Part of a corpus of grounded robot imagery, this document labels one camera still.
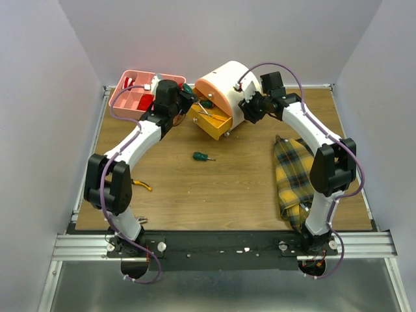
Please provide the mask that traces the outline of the long green screwdriver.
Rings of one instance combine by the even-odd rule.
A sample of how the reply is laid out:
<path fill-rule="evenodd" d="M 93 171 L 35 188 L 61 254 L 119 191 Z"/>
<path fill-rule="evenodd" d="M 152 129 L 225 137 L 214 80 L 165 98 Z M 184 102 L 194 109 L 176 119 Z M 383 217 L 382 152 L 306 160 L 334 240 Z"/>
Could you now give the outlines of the long green screwdriver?
<path fill-rule="evenodd" d="M 207 109 L 213 109 L 214 103 L 208 99 L 201 100 L 197 102 L 198 107 L 200 108 L 199 113 L 207 115 L 207 116 L 213 116 L 211 112 L 209 112 Z"/>

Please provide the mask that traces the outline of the white round drawer cabinet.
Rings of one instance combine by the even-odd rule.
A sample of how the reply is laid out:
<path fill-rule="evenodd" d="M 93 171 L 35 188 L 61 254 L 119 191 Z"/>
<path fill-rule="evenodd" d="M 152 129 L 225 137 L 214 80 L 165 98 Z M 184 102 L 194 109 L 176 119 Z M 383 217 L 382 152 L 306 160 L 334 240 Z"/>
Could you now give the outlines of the white round drawer cabinet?
<path fill-rule="evenodd" d="M 195 82 L 194 93 L 199 101 L 205 99 L 212 101 L 214 108 L 207 110 L 226 117 L 227 120 L 223 122 L 199 113 L 200 108 L 197 103 L 191 106 L 187 116 L 215 140 L 229 134 L 244 121 L 243 113 L 238 106 L 244 100 L 244 95 L 235 91 L 235 83 L 250 81 L 255 83 L 257 92 L 260 92 L 261 86 L 257 77 L 245 65 L 234 60 L 221 65 Z"/>

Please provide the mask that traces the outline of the stubby green orange screwdriver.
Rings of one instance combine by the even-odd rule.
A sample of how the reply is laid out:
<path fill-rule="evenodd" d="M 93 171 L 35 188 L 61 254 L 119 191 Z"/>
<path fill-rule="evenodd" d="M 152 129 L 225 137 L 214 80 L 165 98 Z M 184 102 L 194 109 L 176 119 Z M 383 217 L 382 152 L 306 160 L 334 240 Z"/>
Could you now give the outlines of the stubby green orange screwdriver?
<path fill-rule="evenodd" d="M 187 83 L 182 84 L 182 89 L 186 93 L 189 93 L 189 94 L 193 93 L 193 89 Z"/>

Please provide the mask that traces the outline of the yellow handle screwdriver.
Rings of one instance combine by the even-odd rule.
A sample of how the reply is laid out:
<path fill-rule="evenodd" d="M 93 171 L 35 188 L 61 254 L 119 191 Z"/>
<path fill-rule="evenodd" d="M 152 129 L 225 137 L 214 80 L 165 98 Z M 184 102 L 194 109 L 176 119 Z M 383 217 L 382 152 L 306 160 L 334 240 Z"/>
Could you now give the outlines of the yellow handle screwdriver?
<path fill-rule="evenodd" d="M 228 118 L 223 117 L 221 115 L 211 114 L 211 113 L 208 113 L 208 112 L 205 112 L 205 111 L 201 111 L 201 113 L 204 114 L 204 115 L 206 115 L 206 116 L 209 116 L 209 117 L 211 117 L 211 118 L 213 118 L 215 120 L 220 120 L 220 121 L 223 121 L 223 122 L 228 119 Z"/>

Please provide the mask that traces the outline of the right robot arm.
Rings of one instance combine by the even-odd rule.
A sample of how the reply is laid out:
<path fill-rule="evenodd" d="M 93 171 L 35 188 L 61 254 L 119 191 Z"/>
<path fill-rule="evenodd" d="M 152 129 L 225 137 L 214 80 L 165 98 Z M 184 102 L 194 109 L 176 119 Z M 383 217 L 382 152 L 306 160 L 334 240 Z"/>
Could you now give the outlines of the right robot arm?
<path fill-rule="evenodd" d="M 288 94 L 278 71 L 263 75 L 262 87 L 245 76 L 235 90 L 244 94 L 239 107 L 253 124 L 269 115 L 294 129 L 311 149 L 314 159 L 309 180 L 315 191 L 311 212 L 302 226 L 299 247 L 312 255 L 329 243 L 339 200 L 356 179 L 356 143 L 330 131 L 307 108 L 303 94 Z"/>

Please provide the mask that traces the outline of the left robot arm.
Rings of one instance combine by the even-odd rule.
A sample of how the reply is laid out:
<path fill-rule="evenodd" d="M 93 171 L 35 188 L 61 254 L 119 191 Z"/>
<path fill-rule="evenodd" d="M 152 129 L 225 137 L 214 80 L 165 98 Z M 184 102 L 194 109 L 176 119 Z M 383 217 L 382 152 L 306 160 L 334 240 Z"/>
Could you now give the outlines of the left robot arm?
<path fill-rule="evenodd" d="M 135 128 L 116 147 L 104 155 L 90 156 L 83 197 L 103 212 L 114 233 L 122 241 L 122 250 L 131 257 L 146 251 L 144 228 L 131 210 L 133 196 L 131 170 L 154 144 L 184 116 L 198 97 L 186 84 L 163 79 L 151 84 L 153 101 Z"/>

